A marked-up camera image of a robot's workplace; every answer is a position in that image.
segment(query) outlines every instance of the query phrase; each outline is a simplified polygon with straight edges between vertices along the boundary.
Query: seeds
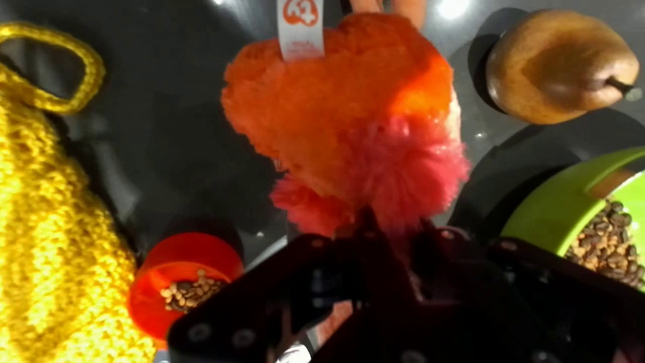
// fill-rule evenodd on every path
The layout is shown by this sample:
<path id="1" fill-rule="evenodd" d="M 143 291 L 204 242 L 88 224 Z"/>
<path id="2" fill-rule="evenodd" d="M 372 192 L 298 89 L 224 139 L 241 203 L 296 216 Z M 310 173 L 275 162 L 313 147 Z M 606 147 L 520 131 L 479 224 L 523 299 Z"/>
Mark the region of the seeds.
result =
<path id="1" fill-rule="evenodd" d="M 188 313 L 199 307 L 204 301 L 214 296 L 227 287 L 224 280 L 206 276 L 206 270 L 198 270 L 198 280 L 180 280 L 162 289 L 160 294 L 166 303 L 166 311 Z"/>
<path id="2" fill-rule="evenodd" d="M 645 267 L 639 251 L 631 242 L 629 226 L 633 217 L 622 202 L 609 202 L 579 234 L 565 259 L 629 287 L 645 287 Z"/>

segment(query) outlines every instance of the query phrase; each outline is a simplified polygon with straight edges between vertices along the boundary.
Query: yellow crochet bag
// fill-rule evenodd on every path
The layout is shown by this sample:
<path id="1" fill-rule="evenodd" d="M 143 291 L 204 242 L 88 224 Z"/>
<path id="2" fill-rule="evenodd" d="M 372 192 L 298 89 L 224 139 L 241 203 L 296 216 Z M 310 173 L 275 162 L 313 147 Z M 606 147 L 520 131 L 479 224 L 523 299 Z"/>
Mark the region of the yellow crochet bag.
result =
<path id="1" fill-rule="evenodd" d="M 58 98 L 0 65 L 0 363 L 148 363 L 154 342 L 127 314 L 136 259 L 45 112 L 81 110 L 103 83 L 87 44 L 34 24 L 0 24 L 70 50 L 84 77 Z"/>

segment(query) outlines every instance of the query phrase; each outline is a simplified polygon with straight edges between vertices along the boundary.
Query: white tag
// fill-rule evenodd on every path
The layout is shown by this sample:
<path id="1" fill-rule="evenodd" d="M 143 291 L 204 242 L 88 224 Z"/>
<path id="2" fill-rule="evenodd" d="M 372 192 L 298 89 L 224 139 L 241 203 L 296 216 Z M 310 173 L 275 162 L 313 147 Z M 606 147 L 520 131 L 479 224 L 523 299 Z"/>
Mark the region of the white tag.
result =
<path id="1" fill-rule="evenodd" d="M 279 0 L 279 42 L 284 61 L 322 56 L 322 0 Z"/>

